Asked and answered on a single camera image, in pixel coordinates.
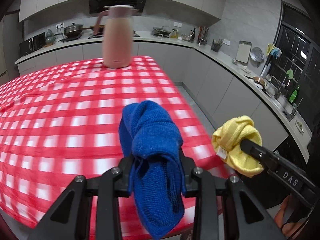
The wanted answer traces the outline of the person right hand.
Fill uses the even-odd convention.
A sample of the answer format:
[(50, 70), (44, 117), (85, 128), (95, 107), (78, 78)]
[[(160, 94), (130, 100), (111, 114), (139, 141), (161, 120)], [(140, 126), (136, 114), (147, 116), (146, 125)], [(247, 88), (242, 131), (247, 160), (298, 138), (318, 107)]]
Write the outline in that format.
[(295, 210), (295, 204), (295, 197), (292, 195), (287, 196), (283, 200), (279, 211), (274, 217), (274, 222), (280, 228), (285, 237), (290, 237), (292, 234), (294, 234), (307, 219), (306, 217), (304, 217), (294, 222), (290, 218)]

